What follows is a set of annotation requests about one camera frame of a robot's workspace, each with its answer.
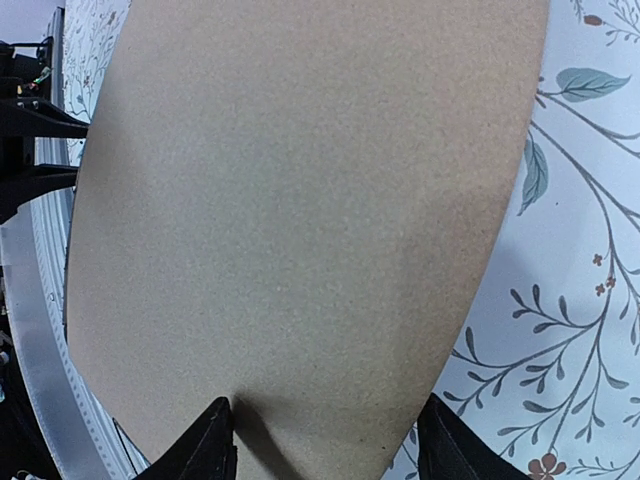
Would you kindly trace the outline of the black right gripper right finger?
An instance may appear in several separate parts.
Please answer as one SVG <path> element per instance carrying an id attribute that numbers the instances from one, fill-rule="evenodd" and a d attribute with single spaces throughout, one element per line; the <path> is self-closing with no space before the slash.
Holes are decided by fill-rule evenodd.
<path id="1" fill-rule="evenodd" d="M 437 395 L 417 419 L 421 480 L 527 480 L 491 450 Z"/>

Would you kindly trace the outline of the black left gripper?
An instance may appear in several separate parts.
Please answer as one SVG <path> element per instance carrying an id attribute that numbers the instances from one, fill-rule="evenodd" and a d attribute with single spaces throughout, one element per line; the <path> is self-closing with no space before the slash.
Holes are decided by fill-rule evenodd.
<path id="1" fill-rule="evenodd" d="M 54 41 L 29 43 L 33 57 L 1 43 L 1 223 L 21 205 L 41 195 L 76 185 L 78 167 L 36 165 L 35 139 L 87 136 L 89 124 L 65 113 L 50 100 Z"/>

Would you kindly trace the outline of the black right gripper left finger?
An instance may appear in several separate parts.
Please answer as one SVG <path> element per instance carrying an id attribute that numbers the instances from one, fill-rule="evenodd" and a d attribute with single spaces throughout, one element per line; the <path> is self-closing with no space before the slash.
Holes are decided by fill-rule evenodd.
<path id="1" fill-rule="evenodd" d="M 229 400 L 216 398 L 135 480 L 234 480 L 238 458 L 233 423 Z"/>

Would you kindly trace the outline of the brown cardboard box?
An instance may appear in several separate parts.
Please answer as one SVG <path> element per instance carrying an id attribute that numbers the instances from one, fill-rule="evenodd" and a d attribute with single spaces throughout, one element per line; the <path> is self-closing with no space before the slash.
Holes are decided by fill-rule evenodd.
<path id="1" fill-rule="evenodd" d="M 81 162 L 72 360 L 150 460 L 378 479 L 513 189 L 544 1 L 135 1 Z"/>

